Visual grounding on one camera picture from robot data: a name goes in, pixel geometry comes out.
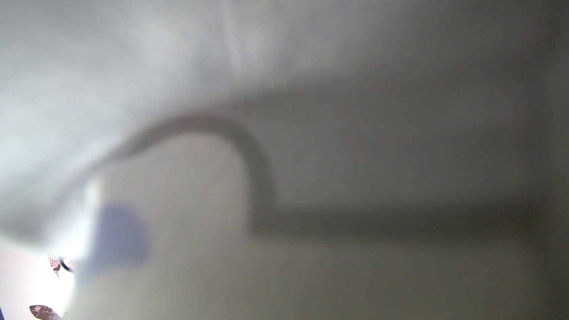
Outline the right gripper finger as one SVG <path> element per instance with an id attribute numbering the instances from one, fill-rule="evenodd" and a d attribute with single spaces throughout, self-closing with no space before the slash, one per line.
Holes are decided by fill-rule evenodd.
<path id="1" fill-rule="evenodd" d="M 220 319 L 227 246 L 244 233 L 248 177 L 216 136 L 171 139 L 96 178 L 101 205 L 68 319 Z"/>

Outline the grey polar bear pillow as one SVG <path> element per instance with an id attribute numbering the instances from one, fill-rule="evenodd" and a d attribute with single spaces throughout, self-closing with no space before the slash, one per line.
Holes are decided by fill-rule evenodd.
<path id="1" fill-rule="evenodd" d="M 566 319 L 568 0 L 1 0 L 1 240 L 77 265 L 96 178 L 233 143 L 220 319 Z"/>

